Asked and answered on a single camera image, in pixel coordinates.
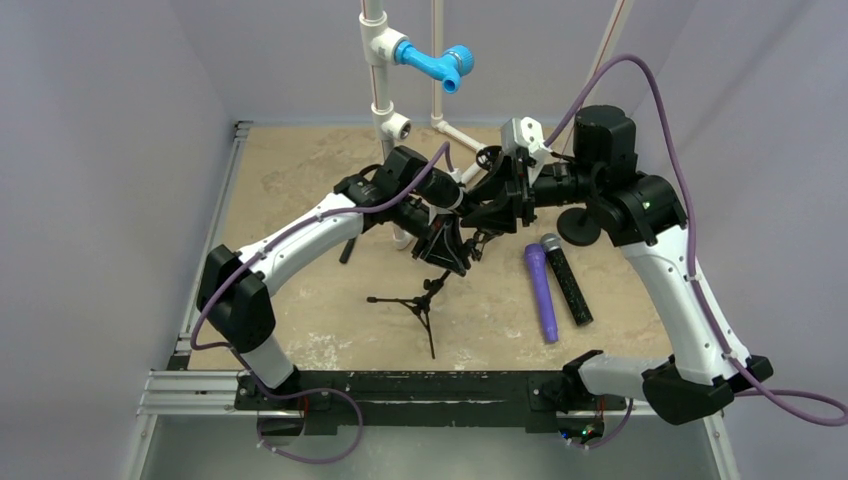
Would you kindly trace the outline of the small dark grey microphone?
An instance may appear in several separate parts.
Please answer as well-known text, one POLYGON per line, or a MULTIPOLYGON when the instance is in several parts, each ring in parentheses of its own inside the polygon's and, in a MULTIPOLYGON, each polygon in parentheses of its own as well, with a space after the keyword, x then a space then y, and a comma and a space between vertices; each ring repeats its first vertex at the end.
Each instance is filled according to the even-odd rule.
POLYGON ((460 184, 441 171, 430 171, 413 191, 430 205, 447 210, 456 209, 464 198, 460 184))

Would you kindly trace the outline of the small black tripod stand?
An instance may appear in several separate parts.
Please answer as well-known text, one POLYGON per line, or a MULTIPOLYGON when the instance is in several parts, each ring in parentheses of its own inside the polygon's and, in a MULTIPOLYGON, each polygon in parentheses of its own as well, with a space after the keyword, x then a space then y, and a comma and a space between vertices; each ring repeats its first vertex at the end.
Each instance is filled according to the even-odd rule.
MULTIPOLYGON (((483 256, 485 246, 492 240, 501 237, 502 233, 496 233, 493 230, 478 229, 470 240, 466 242, 466 247, 473 261, 480 261, 483 256)), ((441 292, 445 286, 446 280, 453 275, 450 270, 445 270, 439 277, 425 279, 422 283, 424 293, 411 298, 388 298, 368 296, 366 302, 369 304, 378 303, 394 303, 399 304, 408 309, 412 315, 418 320, 427 334, 429 344, 430 358, 436 359, 435 342, 432 332, 432 324, 430 313, 432 310, 432 301, 434 297, 441 292)))

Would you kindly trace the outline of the purple microphone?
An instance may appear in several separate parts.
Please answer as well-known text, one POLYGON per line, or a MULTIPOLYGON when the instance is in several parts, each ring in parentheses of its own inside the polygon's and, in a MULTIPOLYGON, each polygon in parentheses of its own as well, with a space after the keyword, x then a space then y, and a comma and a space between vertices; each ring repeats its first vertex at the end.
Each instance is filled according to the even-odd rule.
POLYGON ((547 343, 556 343, 559 340, 558 325, 546 272, 546 256, 541 245, 528 244, 524 250, 524 260, 544 339, 547 343))

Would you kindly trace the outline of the black speckled condenser microphone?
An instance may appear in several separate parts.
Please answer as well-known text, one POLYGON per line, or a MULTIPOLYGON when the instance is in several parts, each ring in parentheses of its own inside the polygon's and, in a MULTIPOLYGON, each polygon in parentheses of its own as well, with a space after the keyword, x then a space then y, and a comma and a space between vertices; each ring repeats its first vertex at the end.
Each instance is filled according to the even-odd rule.
POLYGON ((589 325, 594 321, 594 317, 567 260, 559 237, 553 233, 544 234, 540 238, 540 245, 575 324, 578 327, 589 325))

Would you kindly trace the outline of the black round-base microphone stand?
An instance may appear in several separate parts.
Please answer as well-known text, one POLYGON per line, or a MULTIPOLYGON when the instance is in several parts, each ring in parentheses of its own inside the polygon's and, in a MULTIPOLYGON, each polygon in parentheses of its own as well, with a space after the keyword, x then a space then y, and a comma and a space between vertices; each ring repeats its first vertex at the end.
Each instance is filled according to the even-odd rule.
POLYGON ((601 235, 601 228, 590 217, 585 208, 570 208, 557 218, 557 232, 567 243, 586 247, 594 244, 601 235))

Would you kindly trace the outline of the black tripod stand with shockmount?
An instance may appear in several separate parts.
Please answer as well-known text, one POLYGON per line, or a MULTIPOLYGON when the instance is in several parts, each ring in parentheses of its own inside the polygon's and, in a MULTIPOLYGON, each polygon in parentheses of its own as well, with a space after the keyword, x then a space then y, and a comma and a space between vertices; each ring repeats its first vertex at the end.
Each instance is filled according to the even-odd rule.
POLYGON ((475 156, 475 165, 487 173, 497 174, 505 164, 507 155, 499 145, 480 149, 475 156))

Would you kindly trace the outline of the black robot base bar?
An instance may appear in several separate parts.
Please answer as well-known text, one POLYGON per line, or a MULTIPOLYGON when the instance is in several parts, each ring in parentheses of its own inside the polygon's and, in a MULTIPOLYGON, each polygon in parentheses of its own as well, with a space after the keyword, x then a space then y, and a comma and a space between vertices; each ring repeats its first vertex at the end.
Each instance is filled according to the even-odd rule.
POLYGON ((291 414, 308 435, 341 426, 520 428, 597 438, 603 421, 627 409, 624 398, 578 394, 562 370, 302 370, 285 393, 264 394, 237 377, 234 407, 262 417, 291 414))

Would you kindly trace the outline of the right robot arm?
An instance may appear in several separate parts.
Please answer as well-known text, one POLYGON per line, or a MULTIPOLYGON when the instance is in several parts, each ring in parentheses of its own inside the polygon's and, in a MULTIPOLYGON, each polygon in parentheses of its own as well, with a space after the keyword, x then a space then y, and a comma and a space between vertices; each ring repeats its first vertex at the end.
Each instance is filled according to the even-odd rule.
POLYGON ((648 292, 672 346, 665 359, 589 351, 564 366, 561 392, 576 407, 601 395, 647 402, 672 425, 711 416, 773 372, 770 361, 732 338, 692 248, 695 223, 669 181, 640 172, 636 125, 620 108, 593 105, 576 116, 570 156, 549 150, 531 118, 507 122, 498 145, 479 150, 480 205, 463 225, 498 234, 559 206, 560 237, 588 246, 601 234, 619 248, 648 292))

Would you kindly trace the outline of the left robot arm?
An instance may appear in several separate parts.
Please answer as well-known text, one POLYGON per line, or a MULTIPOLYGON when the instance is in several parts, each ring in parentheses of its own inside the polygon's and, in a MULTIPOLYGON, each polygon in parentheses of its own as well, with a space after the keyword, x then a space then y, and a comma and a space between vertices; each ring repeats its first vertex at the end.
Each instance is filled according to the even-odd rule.
POLYGON ((274 337, 271 299, 304 267, 374 226, 392 223, 416 239, 415 257, 458 275, 469 269, 459 220, 479 205, 435 163, 409 147, 395 147, 382 163, 345 177, 276 233, 207 254, 196 308, 258 378, 259 395, 272 408, 295 402, 299 372, 274 337))

